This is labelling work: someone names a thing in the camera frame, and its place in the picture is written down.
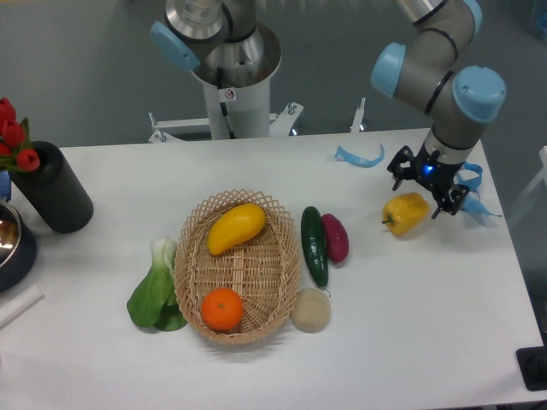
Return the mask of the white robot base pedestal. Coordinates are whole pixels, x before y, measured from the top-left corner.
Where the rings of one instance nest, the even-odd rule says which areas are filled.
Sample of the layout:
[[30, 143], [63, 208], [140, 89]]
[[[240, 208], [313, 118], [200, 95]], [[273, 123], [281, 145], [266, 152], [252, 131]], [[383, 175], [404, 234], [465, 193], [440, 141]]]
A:
[[160, 53], [202, 85], [207, 114], [214, 97], [252, 108], [269, 105], [281, 61], [279, 40], [256, 18], [254, 1], [168, 1], [150, 37]]

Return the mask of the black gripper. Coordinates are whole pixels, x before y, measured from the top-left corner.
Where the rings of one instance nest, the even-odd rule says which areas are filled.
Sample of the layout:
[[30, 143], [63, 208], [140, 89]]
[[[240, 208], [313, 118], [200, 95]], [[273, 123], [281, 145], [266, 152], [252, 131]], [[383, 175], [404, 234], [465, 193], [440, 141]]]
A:
[[432, 192], [437, 208], [435, 220], [441, 212], [455, 215], [461, 209], [470, 189], [464, 184], [454, 184], [456, 172], [468, 158], [468, 149], [458, 149], [437, 136], [433, 128], [416, 155], [404, 145], [387, 167], [394, 180], [392, 190], [397, 190], [404, 180], [416, 180]]

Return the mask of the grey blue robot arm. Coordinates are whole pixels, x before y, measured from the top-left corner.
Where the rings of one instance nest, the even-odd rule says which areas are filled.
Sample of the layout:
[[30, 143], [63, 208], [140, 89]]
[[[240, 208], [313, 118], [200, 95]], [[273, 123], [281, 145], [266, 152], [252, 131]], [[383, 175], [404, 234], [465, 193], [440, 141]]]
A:
[[438, 213], [457, 214], [471, 188], [456, 175], [497, 118], [506, 97], [501, 76], [488, 67], [454, 72], [459, 55], [473, 41], [483, 13], [476, 1], [401, 1], [417, 36], [410, 45], [387, 45], [375, 62], [372, 85], [432, 119], [418, 152], [402, 147], [387, 169], [395, 186], [414, 180], [428, 190]]

